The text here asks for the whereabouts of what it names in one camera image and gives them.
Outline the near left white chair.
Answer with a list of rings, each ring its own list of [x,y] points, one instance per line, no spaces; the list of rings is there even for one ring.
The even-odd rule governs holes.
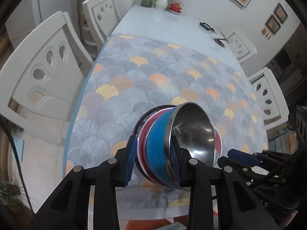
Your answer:
[[[68,12],[58,11],[37,26],[1,69],[1,115],[24,131],[63,145],[54,120],[71,121],[94,64]]]

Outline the white chair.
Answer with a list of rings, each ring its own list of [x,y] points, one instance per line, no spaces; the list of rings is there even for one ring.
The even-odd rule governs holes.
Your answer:
[[[231,51],[240,64],[257,54],[256,47],[241,30],[234,29],[227,39]]]
[[[104,40],[102,43],[96,40],[99,51],[103,48],[104,43],[112,34],[113,30],[121,21],[119,12],[116,7],[115,0],[89,0],[93,2],[93,13],[95,17],[95,25],[98,27],[97,35],[101,36]]]
[[[256,95],[265,129],[275,128],[288,121],[288,105],[273,72],[264,67],[250,76],[248,80]]]
[[[1,115],[24,131],[63,145],[54,120],[71,121],[94,64],[68,12],[58,11],[37,26],[1,69]]]

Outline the small framed picture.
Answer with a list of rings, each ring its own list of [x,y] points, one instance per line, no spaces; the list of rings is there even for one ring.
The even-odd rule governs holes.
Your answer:
[[[265,23],[265,26],[270,30],[270,32],[275,35],[279,29],[281,28],[280,23],[278,20],[274,17],[274,15],[271,15],[268,20]]]
[[[274,9],[274,14],[277,17],[277,19],[280,21],[281,24],[284,24],[288,18],[288,14],[286,10],[283,8],[283,6],[281,5],[281,3],[278,3],[276,8]]]

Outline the upper small framed picture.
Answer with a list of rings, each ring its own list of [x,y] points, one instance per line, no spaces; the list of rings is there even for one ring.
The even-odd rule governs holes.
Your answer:
[[[283,8],[283,6],[281,5],[281,3],[278,3],[276,8],[274,9],[274,14],[277,17],[277,19],[280,21],[281,24],[284,24],[288,18],[288,14],[286,10]]]

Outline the red lidded teacup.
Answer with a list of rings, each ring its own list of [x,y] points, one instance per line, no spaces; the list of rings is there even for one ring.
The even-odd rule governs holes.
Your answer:
[[[175,14],[181,14],[182,13],[182,7],[179,3],[171,3],[169,5],[168,10],[175,13]]]

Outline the lower small framed picture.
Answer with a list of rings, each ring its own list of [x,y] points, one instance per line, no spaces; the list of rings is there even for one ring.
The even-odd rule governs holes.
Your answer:
[[[278,20],[274,17],[274,15],[271,15],[268,20],[265,23],[265,26],[270,30],[270,32],[275,35],[279,29],[281,28],[280,23]]]

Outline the far right white chair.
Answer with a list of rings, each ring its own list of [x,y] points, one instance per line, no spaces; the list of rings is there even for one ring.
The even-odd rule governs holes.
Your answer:
[[[257,54],[256,47],[241,30],[234,29],[227,39],[231,51],[240,64]]]

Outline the near right white chair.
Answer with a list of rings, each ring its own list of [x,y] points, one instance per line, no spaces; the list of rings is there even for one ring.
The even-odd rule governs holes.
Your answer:
[[[250,76],[248,80],[256,95],[265,129],[275,128],[288,121],[288,105],[273,72],[264,67]]]

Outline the fan pattern table mat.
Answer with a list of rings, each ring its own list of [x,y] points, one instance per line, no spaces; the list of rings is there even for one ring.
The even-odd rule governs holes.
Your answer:
[[[194,102],[216,126],[222,147],[246,153],[268,147],[256,94],[245,73],[179,45],[113,35],[78,101],[65,145],[66,171],[100,165],[126,146],[137,121],[160,105]]]

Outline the far left white chair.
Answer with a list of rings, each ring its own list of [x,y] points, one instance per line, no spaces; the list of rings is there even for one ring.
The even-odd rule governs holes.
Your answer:
[[[104,43],[112,34],[113,30],[121,21],[119,12],[116,7],[115,0],[89,0],[93,2],[93,13],[95,17],[95,25],[98,27],[97,35],[101,36],[104,40],[102,43],[96,40],[99,51],[103,48]]]

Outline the potted green plant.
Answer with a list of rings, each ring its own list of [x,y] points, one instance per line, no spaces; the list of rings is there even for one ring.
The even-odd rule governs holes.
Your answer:
[[[26,194],[19,174],[13,174],[11,178],[5,178],[1,173],[1,201],[5,207],[17,213],[24,205]]]

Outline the blue steel bowl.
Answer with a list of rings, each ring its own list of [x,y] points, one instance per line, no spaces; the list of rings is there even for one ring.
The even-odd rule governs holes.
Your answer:
[[[171,160],[170,141],[175,135],[181,149],[191,158],[212,166],[215,158],[213,126],[196,103],[186,102],[167,109],[154,121],[147,134],[145,156],[149,169],[166,188],[183,190],[176,183]]]

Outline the red steel bowl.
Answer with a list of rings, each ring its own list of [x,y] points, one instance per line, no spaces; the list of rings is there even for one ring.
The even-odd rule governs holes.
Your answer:
[[[191,158],[213,166],[216,130],[196,103],[158,107],[139,134],[138,162],[146,176],[160,186],[187,190]]]

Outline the black phone holder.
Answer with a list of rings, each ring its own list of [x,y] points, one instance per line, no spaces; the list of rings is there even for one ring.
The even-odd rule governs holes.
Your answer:
[[[203,27],[204,29],[206,29],[207,31],[211,31],[211,32],[215,32],[214,28],[209,26],[207,23],[205,22],[200,22],[199,25],[201,27]]]

